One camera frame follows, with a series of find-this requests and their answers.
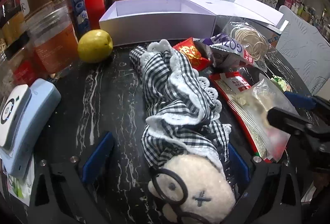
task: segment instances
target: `red bottle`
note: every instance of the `red bottle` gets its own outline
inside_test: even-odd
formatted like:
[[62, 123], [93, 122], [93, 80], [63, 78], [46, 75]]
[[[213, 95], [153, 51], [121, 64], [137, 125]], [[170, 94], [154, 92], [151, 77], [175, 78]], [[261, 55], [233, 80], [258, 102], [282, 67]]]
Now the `red bottle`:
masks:
[[91, 29], [99, 29], [99, 20], [105, 13], [104, 0], [85, 0], [85, 7]]

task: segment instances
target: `light blue device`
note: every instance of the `light blue device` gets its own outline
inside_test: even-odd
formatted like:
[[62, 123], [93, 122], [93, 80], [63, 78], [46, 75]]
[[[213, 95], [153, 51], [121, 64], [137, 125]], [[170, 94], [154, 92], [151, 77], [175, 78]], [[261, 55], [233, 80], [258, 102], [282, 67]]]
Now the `light blue device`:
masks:
[[56, 87], [43, 79], [13, 89], [0, 116], [0, 155], [9, 175], [24, 177], [34, 145], [60, 100]]

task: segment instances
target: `blue plastic part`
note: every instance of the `blue plastic part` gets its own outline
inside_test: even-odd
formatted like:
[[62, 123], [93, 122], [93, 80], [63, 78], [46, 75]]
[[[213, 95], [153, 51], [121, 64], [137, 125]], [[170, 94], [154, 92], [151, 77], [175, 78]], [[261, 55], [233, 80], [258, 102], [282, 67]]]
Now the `blue plastic part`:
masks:
[[112, 133], [108, 132], [82, 168], [81, 181], [83, 183], [90, 184], [95, 181], [100, 173], [100, 169], [109, 157], [113, 145], [114, 138]]
[[296, 108], [304, 108], [307, 110], [314, 109], [316, 102], [311, 97], [305, 97], [303, 95], [291, 93], [288, 91], [284, 92], [284, 95], [289, 99], [291, 104]]
[[246, 189], [250, 182], [249, 168], [230, 143], [228, 144], [228, 151], [237, 185], [240, 188]]

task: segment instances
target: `metal screw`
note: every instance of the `metal screw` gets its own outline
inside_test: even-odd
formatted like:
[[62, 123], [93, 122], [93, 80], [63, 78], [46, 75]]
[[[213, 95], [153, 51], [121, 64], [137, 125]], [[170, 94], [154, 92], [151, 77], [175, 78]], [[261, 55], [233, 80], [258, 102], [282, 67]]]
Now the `metal screw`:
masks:
[[290, 161], [289, 161], [289, 160], [284, 160], [284, 161], [282, 162], [282, 164], [284, 164], [285, 166], [289, 166]]
[[259, 163], [262, 161], [262, 159], [259, 156], [253, 156], [253, 161], [255, 161], [256, 163]]
[[72, 162], [72, 163], [76, 163], [77, 161], [79, 161], [79, 158], [77, 156], [72, 156], [70, 158], [70, 162]]
[[326, 146], [324, 144], [321, 144], [321, 146], [318, 149], [321, 152], [325, 152], [326, 151]]
[[47, 161], [46, 160], [41, 160], [40, 161], [40, 166], [45, 166], [47, 164]]

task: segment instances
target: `yellow pear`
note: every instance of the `yellow pear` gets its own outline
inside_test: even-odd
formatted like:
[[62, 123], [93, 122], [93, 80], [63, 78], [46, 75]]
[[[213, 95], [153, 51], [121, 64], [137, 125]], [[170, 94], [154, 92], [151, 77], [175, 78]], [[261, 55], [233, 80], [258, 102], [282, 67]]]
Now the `yellow pear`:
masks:
[[85, 33], [78, 43], [78, 55], [87, 63], [105, 60], [113, 50], [112, 39], [108, 32], [94, 29]]

